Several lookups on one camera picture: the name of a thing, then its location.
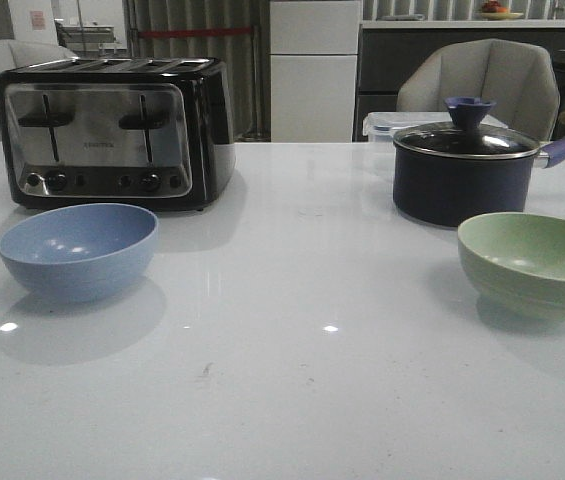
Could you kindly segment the blue bowl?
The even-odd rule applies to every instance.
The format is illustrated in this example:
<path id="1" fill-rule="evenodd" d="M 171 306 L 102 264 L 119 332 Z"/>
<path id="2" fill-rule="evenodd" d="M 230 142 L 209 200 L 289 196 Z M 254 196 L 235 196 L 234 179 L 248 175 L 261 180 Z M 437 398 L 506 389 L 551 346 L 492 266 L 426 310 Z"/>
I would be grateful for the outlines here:
<path id="1" fill-rule="evenodd" d="M 31 293 L 88 302 L 133 285 L 148 267 L 159 221 L 139 206 L 94 203 L 37 214 L 0 238 L 0 257 Z"/>

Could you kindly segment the green bowl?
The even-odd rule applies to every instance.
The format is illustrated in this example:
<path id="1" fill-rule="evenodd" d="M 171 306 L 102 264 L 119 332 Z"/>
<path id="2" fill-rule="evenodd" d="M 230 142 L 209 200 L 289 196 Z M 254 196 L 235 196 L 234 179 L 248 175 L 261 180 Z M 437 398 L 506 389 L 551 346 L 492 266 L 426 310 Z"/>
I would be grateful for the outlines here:
<path id="1" fill-rule="evenodd" d="M 565 320 L 565 219 L 482 214 L 457 236 L 462 269 L 480 294 L 520 315 Z"/>

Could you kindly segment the clear plastic storage container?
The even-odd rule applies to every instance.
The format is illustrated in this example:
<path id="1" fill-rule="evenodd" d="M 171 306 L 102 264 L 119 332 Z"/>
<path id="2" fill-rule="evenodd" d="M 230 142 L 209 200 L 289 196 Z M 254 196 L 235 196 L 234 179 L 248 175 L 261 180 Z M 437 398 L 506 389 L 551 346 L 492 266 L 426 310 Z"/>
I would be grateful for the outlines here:
<path id="1" fill-rule="evenodd" d="M 391 142 L 398 130 L 450 120 L 445 112 L 371 112 L 362 122 L 361 135 L 369 142 Z"/>

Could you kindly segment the dark blue saucepan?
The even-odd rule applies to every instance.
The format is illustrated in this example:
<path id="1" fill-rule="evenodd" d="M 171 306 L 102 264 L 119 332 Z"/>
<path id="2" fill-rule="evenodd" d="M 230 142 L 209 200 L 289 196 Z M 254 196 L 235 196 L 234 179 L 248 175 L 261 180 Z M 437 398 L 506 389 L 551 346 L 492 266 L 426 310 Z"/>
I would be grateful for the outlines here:
<path id="1" fill-rule="evenodd" d="M 540 143 L 530 155 L 499 160 L 440 157 L 395 148 L 394 204 L 410 217 L 445 227 L 457 227 L 484 213 L 523 211 L 536 163 L 551 168 L 565 160 L 565 137 Z"/>

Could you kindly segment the black and chrome toaster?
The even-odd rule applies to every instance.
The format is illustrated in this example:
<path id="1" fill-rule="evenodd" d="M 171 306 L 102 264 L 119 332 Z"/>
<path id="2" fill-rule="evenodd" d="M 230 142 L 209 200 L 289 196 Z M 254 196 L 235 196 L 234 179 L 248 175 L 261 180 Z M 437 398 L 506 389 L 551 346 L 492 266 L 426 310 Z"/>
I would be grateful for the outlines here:
<path id="1" fill-rule="evenodd" d="M 12 199 L 201 210 L 234 172 L 227 68 L 216 58 L 56 60 L 0 74 Z"/>

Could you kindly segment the white refrigerator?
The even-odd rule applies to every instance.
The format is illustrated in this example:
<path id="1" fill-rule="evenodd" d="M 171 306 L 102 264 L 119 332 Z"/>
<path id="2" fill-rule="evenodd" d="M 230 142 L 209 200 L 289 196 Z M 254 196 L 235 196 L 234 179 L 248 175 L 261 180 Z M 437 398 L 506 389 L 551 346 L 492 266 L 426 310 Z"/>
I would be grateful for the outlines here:
<path id="1" fill-rule="evenodd" d="M 360 1 L 272 1 L 270 130 L 277 143 L 352 139 Z"/>

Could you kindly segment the dark kitchen counter cabinet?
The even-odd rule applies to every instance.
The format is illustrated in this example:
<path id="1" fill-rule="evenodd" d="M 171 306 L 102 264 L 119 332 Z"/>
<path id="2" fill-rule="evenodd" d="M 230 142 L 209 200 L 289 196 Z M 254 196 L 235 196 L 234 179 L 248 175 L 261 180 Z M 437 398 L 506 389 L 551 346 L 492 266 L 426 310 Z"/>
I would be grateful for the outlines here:
<path id="1" fill-rule="evenodd" d="M 500 38 L 549 51 L 565 110 L 565 20 L 365 21 L 361 27 L 353 139 L 364 141 L 370 112 L 394 111 L 399 88 L 436 50 L 453 43 Z"/>

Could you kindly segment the glass pot lid blue knob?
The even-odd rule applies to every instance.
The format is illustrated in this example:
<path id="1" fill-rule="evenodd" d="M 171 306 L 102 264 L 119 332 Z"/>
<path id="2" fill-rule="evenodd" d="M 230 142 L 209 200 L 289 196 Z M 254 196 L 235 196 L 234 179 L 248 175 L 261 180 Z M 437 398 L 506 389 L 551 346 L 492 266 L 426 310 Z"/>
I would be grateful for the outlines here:
<path id="1" fill-rule="evenodd" d="M 451 120 L 416 125 L 399 130 L 393 137 L 397 147 L 415 153 L 462 159 L 514 159 L 535 153 L 540 143 L 533 137 L 484 123 L 494 100 L 455 96 L 444 100 Z"/>

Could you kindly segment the grey chair right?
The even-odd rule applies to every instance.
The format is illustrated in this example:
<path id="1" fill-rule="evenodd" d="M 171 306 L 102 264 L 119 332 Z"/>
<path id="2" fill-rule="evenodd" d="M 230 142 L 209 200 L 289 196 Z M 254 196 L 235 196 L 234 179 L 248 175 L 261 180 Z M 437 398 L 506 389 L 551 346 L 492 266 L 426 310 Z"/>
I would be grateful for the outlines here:
<path id="1" fill-rule="evenodd" d="M 551 139 L 560 106 L 549 52 L 495 38 L 435 51 L 402 85 L 396 109 L 444 111 L 449 97 L 493 100 L 491 116 L 541 141 Z"/>

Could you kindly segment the fruit plate on counter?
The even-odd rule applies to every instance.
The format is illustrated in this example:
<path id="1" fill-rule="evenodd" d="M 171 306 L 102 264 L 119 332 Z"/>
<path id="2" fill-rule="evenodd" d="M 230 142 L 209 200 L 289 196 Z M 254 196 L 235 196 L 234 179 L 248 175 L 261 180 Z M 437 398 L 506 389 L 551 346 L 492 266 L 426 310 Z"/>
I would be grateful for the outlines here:
<path id="1" fill-rule="evenodd" d="M 478 9 L 479 16 L 485 20 L 517 20 L 523 17 L 522 12 L 512 12 L 496 0 L 485 1 Z"/>

